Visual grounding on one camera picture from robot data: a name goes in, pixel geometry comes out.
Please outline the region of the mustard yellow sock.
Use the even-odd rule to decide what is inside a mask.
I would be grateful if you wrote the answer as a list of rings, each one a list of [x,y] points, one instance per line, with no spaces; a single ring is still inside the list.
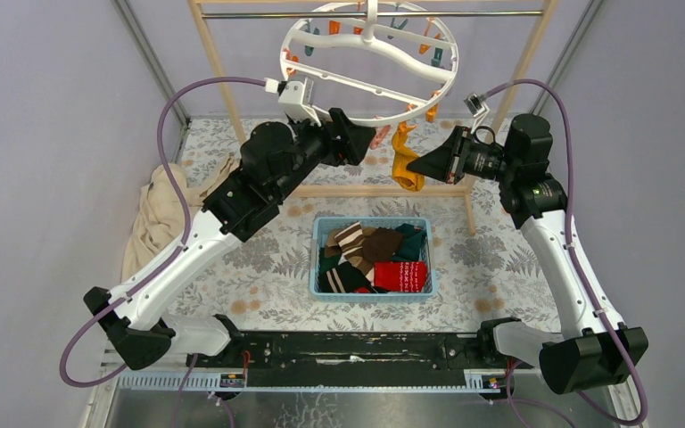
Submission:
[[[392,162],[392,179],[402,189],[410,192],[419,192],[425,184],[425,176],[410,171],[410,162],[418,159],[418,155],[407,147],[409,133],[416,126],[410,126],[403,121],[398,126],[392,137],[392,149],[394,158]]]

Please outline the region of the white round clip hanger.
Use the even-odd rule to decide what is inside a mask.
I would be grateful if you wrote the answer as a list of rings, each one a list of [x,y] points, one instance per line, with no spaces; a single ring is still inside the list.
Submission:
[[[434,113],[458,77],[460,49],[434,11],[407,2],[323,4],[287,30],[282,81],[313,80],[320,120],[331,108],[383,127]]]

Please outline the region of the dark teal sock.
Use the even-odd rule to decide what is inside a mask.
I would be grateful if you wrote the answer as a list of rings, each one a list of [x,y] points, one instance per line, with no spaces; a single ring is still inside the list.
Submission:
[[[422,247],[426,239],[426,231],[419,226],[401,224],[395,231],[402,234],[403,239],[399,248],[390,258],[390,261],[409,262],[420,261]]]

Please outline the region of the dark brown sock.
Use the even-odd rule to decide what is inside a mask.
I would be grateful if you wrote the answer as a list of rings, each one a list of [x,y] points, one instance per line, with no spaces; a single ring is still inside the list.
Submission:
[[[377,228],[362,244],[363,259],[372,263],[388,261],[402,239],[402,234],[394,229]]]

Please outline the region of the tan brown sock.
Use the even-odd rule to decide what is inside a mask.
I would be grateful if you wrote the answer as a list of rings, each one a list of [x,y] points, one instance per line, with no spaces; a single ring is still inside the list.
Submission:
[[[341,256],[342,255],[342,249],[340,247],[340,244],[337,242],[335,237],[340,234],[342,230],[340,228],[333,229],[329,232],[327,239],[326,239],[326,244],[324,247],[324,257],[325,258],[332,258],[333,256]]]

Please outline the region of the light blue plastic basket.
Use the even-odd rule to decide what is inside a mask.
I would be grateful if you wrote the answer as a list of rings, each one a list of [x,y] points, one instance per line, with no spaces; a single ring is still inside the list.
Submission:
[[[424,302],[438,292],[432,241],[425,218],[317,218],[311,294],[329,302]]]

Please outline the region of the dark green sock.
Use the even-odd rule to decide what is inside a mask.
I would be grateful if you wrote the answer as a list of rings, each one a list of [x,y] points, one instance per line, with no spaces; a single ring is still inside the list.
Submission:
[[[325,272],[336,268],[340,264],[341,254],[326,256],[322,251],[318,260],[318,273],[323,275]]]

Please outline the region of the red patterned sock pair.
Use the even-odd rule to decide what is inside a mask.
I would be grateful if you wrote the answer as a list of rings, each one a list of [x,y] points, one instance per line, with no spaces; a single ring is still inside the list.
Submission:
[[[374,287],[387,292],[418,293],[425,288],[427,266],[423,261],[377,262]]]

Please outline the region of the black sock with beige stripes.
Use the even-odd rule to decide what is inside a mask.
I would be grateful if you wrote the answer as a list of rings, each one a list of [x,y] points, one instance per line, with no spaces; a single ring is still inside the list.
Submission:
[[[328,269],[318,276],[322,293],[373,293],[371,282],[350,262]]]

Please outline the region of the brown striped sock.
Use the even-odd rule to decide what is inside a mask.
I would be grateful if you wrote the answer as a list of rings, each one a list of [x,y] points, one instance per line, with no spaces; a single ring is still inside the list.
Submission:
[[[372,281],[374,263],[364,258],[363,243],[366,237],[363,226],[359,222],[353,223],[333,235],[333,238],[345,260],[358,269],[367,280]]]

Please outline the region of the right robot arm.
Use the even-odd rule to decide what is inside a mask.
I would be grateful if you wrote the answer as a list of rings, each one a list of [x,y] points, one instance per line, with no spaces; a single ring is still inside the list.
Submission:
[[[564,187],[548,171],[553,145],[549,122],[515,116],[504,144],[480,142],[473,129],[456,126],[436,149],[408,170],[446,184],[471,175],[499,186],[499,200],[536,256],[554,297],[559,335],[520,321],[490,322],[475,347],[485,366],[509,357],[536,366],[556,394],[624,383],[648,349],[640,327],[628,327],[594,275],[587,258],[572,256],[581,244]]]

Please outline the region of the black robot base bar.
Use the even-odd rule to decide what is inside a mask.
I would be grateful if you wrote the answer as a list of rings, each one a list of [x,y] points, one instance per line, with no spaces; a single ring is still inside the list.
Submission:
[[[477,389],[470,375],[503,376],[513,360],[475,333],[239,330],[220,317],[227,346],[187,356],[197,368],[234,369],[252,388]]]

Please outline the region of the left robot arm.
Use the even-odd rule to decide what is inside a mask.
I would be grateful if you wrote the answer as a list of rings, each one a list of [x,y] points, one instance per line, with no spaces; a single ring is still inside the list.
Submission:
[[[256,126],[240,147],[238,167],[178,238],[126,283],[86,293],[84,302],[127,368],[147,368],[169,353],[209,356],[219,366],[240,358],[240,333],[226,317],[178,317],[167,308],[206,268],[274,219],[318,165],[363,161],[376,129],[353,123],[339,108],[329,114],[320,124]]]

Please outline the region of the beige crumpled cloth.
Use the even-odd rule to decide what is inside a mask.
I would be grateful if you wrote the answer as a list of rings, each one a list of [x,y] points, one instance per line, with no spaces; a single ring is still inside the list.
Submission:
[[[148,264],[184,231],[185,217],[176,190],[185,197],[191,215],[203,201],[236,169],[238,160],[228,155],[200,185],[187,183],[186,171],[177,164],[169,168],[176,180],[173,186],[163,166],[157,167],[151,181],[140,190],[138,213],[124,251],[121,279],[126,281]]]

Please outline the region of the wooden drying rack frame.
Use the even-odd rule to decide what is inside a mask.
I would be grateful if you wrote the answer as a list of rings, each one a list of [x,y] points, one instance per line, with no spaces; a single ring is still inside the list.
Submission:
[[[328,3],[310,12],[231,12],[230,19],[294,18],[281,44],[279,65],[281,79],[266,78],[260,85],[277,96],[289,119],[280,128],[259,128],[247,136],[241,125],[232,93],[226,84],[239,82],[227,77],[209,20],[221,20],[221,13],[206,13],[202,1],[189,4],[204,49],[215,72],[211,83],[221,86],[228,115],[241,146],[242,168],[249,177],[249,187],[262,202],[278,202],[289,196],[299,198],[400,197],[405,190],[396,186],[375,185],[306,185],[301,166],[316,167],[313,158],[320,153],[322,161],[334,166],[360,164],[367,148],[376,139],[376,131],[399,125],[419,115],[432,115],[440,101],[453,88],[460,65],[458,41],[443,18],[449,11],[431,12],[405,1],[366,1],[361,11],[354,12],[352,1]],[[422,99],[382,85],[351,78],[341,73],[297,62],[290,45],[297,42],[316,49],[351,48],[367,51],[391,60],[404,70],[438,85],[428,98]],[[405,111],[391,116],[349,118],[340,109],[324,110],[312,102],[317,82],[332,82],[350,90],[386,98],[405,105]]]

